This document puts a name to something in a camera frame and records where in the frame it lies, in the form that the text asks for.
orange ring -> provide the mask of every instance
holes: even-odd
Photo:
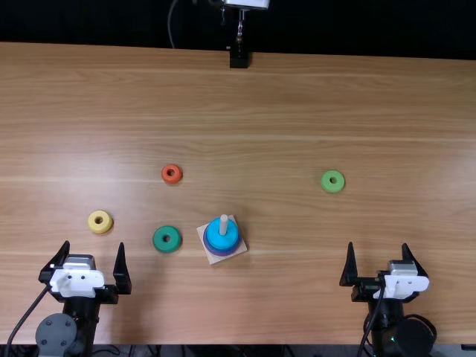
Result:
[[[162,169],[162,179],[168,184],[176,184],[181,180],[181,170],[177,165],[167,165]]]

wooden base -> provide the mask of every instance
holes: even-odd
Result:
[[[235,222],[235,223],[237,224],[237,226],[238,226],[238,223],[237,223],[237,221],[235,220],[235,217],[234,217],[233,215],[228,216],[228,218],[231,219],[233,222]],[[207,255],[207,259],[208,259],[208,262],[210,263],[210,265],[215,264],[215,263],[217,263],[217,262],[221,262],[222,260],[225,260],[225,259],[234,257],[235,255],[238,255],[238,254],[243,253],[243,252],[245,252],[245,251],[248,250],[248,248],[246,247],[246,243],[245,243],[245,241],[244,241],[243,238],[242,238],[242,239],[241,239],[241,243],[239,244],[238,249],[237,249],[234,253],[232,253],[232,254],[230,254],[230,255],[226,255],[226,256],[224,256],[224,257],[220,257],[220,256],[218,256],[218,255],[215,255],[215,254],[213,254],[213,253],[210,253],[209,250],[205,247],[205,244],[204,244],[204,242],[203,242],[203,235],[204,235],[204,233],[205,233],[205,229],[207,229],[207,227],[208,227],[209,224],[210,224],[210,223],[207,223],[206,225],[203,225],[203,226],[201,226],[201,227],[198,227],[198,228],[196,229],[196,231],[197,231],[197,233],[199,234],[200,242],[202,242],[203,249],[205,250],[205,253],[206,253],[206,255]]]

wooden table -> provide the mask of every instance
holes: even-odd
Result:
[[[431,290],[405,311],[439,343],[476,342],[476,62],[254,54],[231,70],[226,52],[3,43],[0,129],[0,342],[65,239],[109,282],[126,245],[132,295],[101,307],[96,343],[357,344],[350,240],[371,276],[407,242]],[[89,231],[97,209],[110,234]],[[249,252],[210,267],[196,228],[221,213]],[[162,225],[183,234],[174,254],[152,246]],[[47,296],[16,343],[61,310]]]

toy ring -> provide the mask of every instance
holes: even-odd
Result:
[[[95,210],[89,215],[88,226],[95,233],[106,233],[112,227],[112,217],[104,210]]]
[[[203,233],[203,243],[212,254],[226,257],[234,253],[241,244],[237,224],[231,219],[228,221],[227,231],[224,235],[219,233],[220,218],[214,219]]]
[[[344,188],[345,179],[340,172],[329,170],[322,175],[321,185],[325,191],[337,193]]]
[[[181,245],[181,235],[177,228],[170,225],[160,227],[152,237],[152,243],[162,253],[172,253]]]
[[[177,165],[167,165],[162,169],[162,179],[168,184],[176,184],[181,180],[181,170]]]

